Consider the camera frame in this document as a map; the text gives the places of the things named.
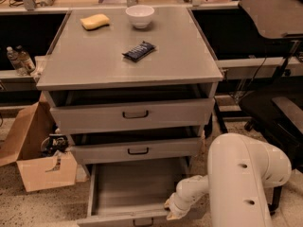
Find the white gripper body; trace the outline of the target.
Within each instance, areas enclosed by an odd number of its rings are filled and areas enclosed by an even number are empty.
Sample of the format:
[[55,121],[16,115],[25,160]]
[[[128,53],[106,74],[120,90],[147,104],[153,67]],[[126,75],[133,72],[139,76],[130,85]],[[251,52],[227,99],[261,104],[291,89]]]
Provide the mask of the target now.
[[191,207],[208,192],[208,177],[195,175],[180,181],[169,197],[169,217],[183,218]]

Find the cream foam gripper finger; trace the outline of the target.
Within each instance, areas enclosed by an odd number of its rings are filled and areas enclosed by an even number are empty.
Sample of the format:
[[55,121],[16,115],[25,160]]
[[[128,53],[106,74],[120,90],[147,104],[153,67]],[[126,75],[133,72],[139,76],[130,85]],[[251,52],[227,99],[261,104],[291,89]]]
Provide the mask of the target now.
[[169,211],[167,214],[167,220],[177,220],[180,218],[180,209],[174,196],[165,201],[164,208]]

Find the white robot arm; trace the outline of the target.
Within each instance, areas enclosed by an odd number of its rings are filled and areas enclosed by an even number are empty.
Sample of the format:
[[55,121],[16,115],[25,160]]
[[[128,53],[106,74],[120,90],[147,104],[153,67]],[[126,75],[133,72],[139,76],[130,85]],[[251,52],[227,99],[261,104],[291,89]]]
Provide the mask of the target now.
[[212,227],[273,227],[264,190],[291,177],[291,163],[279,148],[237,133],[213,140],[207,174],[180,181],[164,203],[168,220],[183,218],[209,195]]

